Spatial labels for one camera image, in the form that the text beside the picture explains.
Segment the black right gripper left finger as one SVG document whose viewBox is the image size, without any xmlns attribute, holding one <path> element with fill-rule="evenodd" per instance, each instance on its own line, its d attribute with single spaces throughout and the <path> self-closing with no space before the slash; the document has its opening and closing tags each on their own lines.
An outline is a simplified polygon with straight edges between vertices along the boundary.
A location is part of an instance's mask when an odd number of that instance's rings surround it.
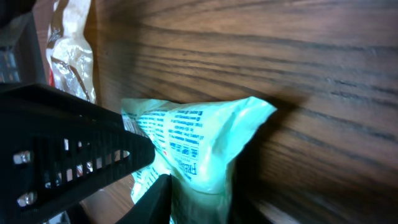
<svg viewBox="0 0 398 224">
<path fill-rule="evenodd" d="M 1 85 L 2 223 L 42 222 L 153 160 L 117 113 L 48 85 Z"/>
</svg>

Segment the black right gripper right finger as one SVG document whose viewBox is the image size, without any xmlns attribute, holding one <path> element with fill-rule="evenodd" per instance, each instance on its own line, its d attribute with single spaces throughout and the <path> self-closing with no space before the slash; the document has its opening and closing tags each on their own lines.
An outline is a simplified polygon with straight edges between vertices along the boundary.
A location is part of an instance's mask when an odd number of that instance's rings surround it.
<svg viewBox="0 0 398 224">
<path fill-rule="evenodd" d="M 169 224 L 171 205 L 172 176 L 163 174 L 116 224 Z"/>
</svg>

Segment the beige Pantree snack pouch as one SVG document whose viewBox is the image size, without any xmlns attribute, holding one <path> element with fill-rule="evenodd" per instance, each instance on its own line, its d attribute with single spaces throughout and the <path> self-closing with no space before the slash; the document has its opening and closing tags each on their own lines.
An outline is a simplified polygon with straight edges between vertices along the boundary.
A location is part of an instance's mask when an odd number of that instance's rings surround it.
<svg viewBox="0 0 398 224">
<path fill-rule="evenodd" d="M 95 103 L 93 51 L 84 36 L 90 6 L 91 0 L 55 1 L 45 51 L 52 85 Z"/>
</svg>

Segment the teal wet wipes pack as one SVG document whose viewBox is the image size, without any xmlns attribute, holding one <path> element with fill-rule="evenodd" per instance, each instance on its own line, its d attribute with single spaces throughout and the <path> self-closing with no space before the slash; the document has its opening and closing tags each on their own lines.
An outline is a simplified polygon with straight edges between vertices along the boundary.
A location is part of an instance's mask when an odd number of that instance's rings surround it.
<svg viewBox="0 0 398 224">
<path fill-rule="evenodd" d="M 274 111 L 253 96 L 188 104 L 124 99 L 125 129 L 155 146 L 154 161 L 132 173 L 132 201 L 140 201 L 167 174 L 172 176 L 170 223 L 226 223 L 234 160 Z"/>
</svg>

